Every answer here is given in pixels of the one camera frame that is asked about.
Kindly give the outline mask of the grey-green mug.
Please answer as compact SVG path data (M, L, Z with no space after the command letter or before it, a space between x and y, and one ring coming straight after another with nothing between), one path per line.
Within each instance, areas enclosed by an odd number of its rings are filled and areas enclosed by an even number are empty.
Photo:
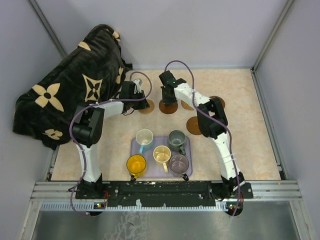
M181 155L186 155L186 136L180 130L173 130L170 132L167 138L168 147L176 152L179 152Z

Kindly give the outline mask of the light woven coaster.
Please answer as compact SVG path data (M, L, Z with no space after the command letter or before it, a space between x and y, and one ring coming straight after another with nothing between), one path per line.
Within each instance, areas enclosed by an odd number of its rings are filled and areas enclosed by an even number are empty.
M188 110L188 111L193 111L194 109L189 106L185 101L181 100L181 106L185 109L185 110Z

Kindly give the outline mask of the dark brown wooden coaster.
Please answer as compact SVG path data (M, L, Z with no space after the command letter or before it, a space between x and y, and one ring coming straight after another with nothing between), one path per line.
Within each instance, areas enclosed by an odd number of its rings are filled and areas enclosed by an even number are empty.
M210 96L210 98L211 98L211 99L215 99L215 98L219 99L220 102L221 102L221 104L222 104L223 109L225 108L226 103L225 103L225 101L224 101L221 97L213 95L213 96Z

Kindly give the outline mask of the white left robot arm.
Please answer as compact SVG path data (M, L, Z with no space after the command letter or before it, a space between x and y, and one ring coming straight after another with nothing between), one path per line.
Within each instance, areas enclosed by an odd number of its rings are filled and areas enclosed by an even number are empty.
M79 152L82 176L73 189L76 199L101 199L104 195L103 177L98 160L98 145L104 120L125 114L128 110L149 108L142 80L125 81L118 99L110 99L91 105L78 105L69 132Z

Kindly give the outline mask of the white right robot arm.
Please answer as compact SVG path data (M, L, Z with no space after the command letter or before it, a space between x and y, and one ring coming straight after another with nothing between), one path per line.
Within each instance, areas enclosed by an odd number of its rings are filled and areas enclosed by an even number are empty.
M232 136L221 100L202 95L184 79L176 79L169 70L161 73L159 79L163 84L162 100L165 105L172 105L181 100L196 110L200 132L212 142L216 150L224 184L223 192L229 198L237 196L240 199L245 178L232 152Z

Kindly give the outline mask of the dark brown round coaster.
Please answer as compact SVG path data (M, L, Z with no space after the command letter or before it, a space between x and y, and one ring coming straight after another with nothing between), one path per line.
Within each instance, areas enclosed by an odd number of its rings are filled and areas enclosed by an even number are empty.
M178 109L178 103L175 102L173 104L165 104L163 102L163 100L160 100L159 101L159 104L158 104L158 107L159 107L159 110L163 113L163 114L166 114L166 115L170 115L170 114L173 114L177 111Z

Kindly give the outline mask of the light wooden coaster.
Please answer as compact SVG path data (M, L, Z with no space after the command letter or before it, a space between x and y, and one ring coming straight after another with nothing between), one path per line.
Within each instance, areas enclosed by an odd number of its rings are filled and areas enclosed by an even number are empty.
M149 104L149 107L138 110L141 114L144 114L144 115L150 114L155 109L155 104L152 100L148 99L147 103Z

